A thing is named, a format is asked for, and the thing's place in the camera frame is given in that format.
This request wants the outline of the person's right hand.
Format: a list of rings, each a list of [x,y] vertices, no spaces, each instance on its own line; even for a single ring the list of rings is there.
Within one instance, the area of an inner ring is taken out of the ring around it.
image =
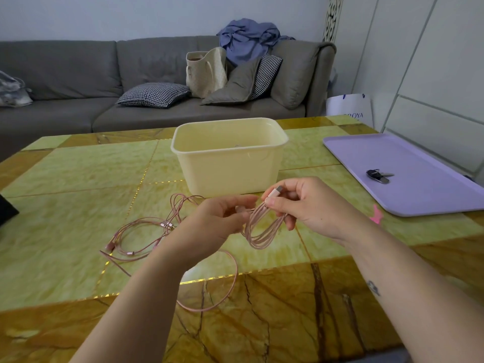
[[[316,176],[281,180],[265,191],[262,201],[267,196],[278,196],[283,191],[297,192],[300,201],[296,208],[269,209],[284,218],[289,231],[294,230],[297,221],[300,221],[313,232],[342,244],[352,234],[352,227],[367,220],[360,211]]]

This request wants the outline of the person's right forearm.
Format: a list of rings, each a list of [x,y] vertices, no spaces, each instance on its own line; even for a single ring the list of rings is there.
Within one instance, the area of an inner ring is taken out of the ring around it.
[[[484,307],[366,216],[342,231],[413,363],[484,363]]]

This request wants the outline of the person's left forearm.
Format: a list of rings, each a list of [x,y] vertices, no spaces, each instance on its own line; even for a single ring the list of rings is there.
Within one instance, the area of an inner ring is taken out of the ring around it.
[[[172,234],[147,257],[69,363],[161,363],[183,275],[217,246]]]

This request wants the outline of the cream plastic storage bin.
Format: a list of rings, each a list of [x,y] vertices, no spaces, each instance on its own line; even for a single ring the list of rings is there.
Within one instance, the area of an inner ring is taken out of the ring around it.
[[[175,130],[171,151],[192,195],[239,195],[276,182],[288,141],[266,117],[192,122]]]

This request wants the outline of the white paper bag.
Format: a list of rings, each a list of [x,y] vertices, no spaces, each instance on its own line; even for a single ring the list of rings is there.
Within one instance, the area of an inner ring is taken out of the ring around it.
[[[374,128],[371,98],[363,93],[329,97],[326,100],[326,115],[348,115]]]

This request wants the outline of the grey cushion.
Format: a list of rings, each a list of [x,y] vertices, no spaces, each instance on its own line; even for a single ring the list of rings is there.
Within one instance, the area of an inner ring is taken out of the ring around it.
[[[258,57],[239,64],[230,73],[227,84],[204,98],[200,105],[237,105],[249,101],[261,60],[262,57]]]

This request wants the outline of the small houndstooth cushion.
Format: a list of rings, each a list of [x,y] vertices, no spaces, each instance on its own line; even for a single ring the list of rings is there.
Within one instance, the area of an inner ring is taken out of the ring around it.
[[[250,101],[265,98],[270,95],[275,78],[283,63],[283,59],[267,54],[262,57],[257,68],[254,88],[249,98]]]

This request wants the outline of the beige tote bag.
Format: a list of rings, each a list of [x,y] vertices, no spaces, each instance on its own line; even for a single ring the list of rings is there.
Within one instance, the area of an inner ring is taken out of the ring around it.
[[[227,84],[226,50],[189,52],[186,55],[186,85],[193,98],[204,99]]]

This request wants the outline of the purple plastic tray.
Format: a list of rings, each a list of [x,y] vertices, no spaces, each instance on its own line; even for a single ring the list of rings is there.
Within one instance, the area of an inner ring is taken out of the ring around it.
[[[484,188],[390,134],[326,137],[324,146],[387,212],[416,217],[484,210]],[[389,184],[366,175],[393,173]]]

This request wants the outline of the large houndstooth cushion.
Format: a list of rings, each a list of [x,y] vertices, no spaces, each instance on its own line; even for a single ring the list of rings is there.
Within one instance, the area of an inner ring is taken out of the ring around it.
[[[175,83],[144,83],[137,85],[118,99],[117,105],[168,109],[191,97],[188,86]]]

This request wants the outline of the blue crumpled cloth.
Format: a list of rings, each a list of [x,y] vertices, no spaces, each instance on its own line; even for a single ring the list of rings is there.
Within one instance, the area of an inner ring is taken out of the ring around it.
[[[227,60],[233,67],[263,57],[279,41],[294,40],[293,37],[281,35],[274,23],[258,23],[248,18],[232,20],[217,36],[220,47],[226,50]]]

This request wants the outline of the white lattice panel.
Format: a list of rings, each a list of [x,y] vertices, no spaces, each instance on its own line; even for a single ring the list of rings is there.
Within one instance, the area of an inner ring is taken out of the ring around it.
[[[322,42],[335,42],[344,0],[329,0]]]

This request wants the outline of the white cabinet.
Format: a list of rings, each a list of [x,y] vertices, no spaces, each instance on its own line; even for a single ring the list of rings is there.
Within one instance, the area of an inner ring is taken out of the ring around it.
[[[484,186],[484,0],[338,0],[332,93]]]

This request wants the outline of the grey fabric sofa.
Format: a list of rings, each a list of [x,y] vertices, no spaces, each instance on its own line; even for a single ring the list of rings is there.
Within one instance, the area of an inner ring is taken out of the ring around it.
[[[189,122],[323,115],[336,46],[282,40],[270,91],[235,104],[185,98],[166,109],[117,104],[144,83],[185,84],[185,56],[219,46],[217,36],[127,41],[0,42],[0,72],[25,83],[33,103],[0,106],[0,162],[44,136],[177,127]]]

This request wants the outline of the grey translucent bag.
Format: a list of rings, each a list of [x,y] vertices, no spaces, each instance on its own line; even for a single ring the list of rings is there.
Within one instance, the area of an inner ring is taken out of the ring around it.
[[[0,71],[0,107],[21,108],[33,104],[25,82]]]

